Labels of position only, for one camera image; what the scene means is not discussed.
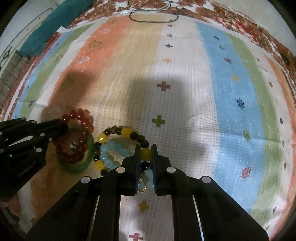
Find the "green jade bangle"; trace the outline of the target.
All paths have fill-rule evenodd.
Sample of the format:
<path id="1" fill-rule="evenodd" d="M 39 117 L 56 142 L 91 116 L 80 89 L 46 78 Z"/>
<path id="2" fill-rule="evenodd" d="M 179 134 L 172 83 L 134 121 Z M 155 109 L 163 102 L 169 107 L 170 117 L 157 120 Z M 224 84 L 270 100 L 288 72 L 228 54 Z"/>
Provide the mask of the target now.
<path id="1" fill-rule="evenodd" d="M 67 134 L 57 140 L 56 153 L 59 164 L 66 172 L 83 172 L 94 156 L 93 136 L 80 126 L 71 126 Z"/>

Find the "red floral bedsheet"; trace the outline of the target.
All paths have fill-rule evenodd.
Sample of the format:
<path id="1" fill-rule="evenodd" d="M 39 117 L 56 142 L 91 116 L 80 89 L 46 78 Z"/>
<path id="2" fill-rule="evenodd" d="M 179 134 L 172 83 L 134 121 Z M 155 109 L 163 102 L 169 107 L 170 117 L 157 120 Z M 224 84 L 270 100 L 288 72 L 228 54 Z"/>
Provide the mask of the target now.
<path id="1" fill-rule="evenodd" d="M 132 7 L 137 8 L 141 3 L 142 1 L 94 1 L 88 10 L 84 11 L 66 28 L 73 28 L 83 21 L 92 21 L 117 13 L 122 14 Z M 274 38 L 266 29 L 255 23 L 242 12 L 235 11 L 217 1 L 174 1 L 169 13 L 188 16 L 204 22 L 214 22 L 224 26 L 228 30 L 247 36 L 252 42 L 274 55 L 275 60 L 289 73 L 291 79 L 295 80 L 295 56 L 292 55 L 292 52 Z M 30 60 L 28 64 L 32 64 L 35 59 L 40 59 L 40 55 L 46 54 L 48 48 L 53 45 L 56 39 L 57 30 L 49 39 L 41 54 L 38 56 L 29 56 Z M 8 111 L 9 103 L 16 92 L 19 81 L 20 77 L 16 81 L 8 100 L 5 102 L 4 109 L 1 110 L 1 118 L 3 118 Z"/>

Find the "teal pillow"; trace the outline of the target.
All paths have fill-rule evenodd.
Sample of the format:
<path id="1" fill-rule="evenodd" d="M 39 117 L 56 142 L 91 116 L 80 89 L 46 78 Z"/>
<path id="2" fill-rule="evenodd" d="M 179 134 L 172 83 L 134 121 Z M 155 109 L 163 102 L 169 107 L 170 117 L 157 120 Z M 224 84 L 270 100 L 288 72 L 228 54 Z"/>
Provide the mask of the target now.
<path id="1" fill-rule="evenodd" d="M 88 10 L 92 0 L 63 1 L 41 25 L 29 35 L 18 51 L 22 56 L 38 56 L 45 49 L 49 39 L 60 27 L 68 27 L 84 11 Z"/>

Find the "striped colourful bed cloth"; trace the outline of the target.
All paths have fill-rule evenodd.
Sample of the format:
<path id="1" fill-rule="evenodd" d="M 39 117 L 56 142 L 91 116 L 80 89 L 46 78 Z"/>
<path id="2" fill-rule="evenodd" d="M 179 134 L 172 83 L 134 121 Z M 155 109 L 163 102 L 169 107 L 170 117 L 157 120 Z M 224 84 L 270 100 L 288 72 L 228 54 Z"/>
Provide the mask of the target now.
<path id="1" fill-rule="evenodd" d="M 23 78 L 5 119 L 86 109 L 93 137 L 127 126 L 187 175 L 211 176 L 274 238 L 295 199 L 295 102 L 263 49 L 186 16 L 102 18 L 57 39 Z"/>

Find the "white headboard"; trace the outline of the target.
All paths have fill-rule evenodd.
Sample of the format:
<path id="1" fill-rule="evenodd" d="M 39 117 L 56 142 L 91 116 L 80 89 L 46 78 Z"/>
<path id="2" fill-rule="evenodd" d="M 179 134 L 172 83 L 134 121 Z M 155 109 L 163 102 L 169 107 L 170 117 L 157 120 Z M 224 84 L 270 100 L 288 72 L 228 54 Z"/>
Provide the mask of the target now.
<path id="1" fill-rule="evenodd" d="M 56 8 L 53 1 L 27 1 L 16 12 L 1 35 L 1 68 Z"/>

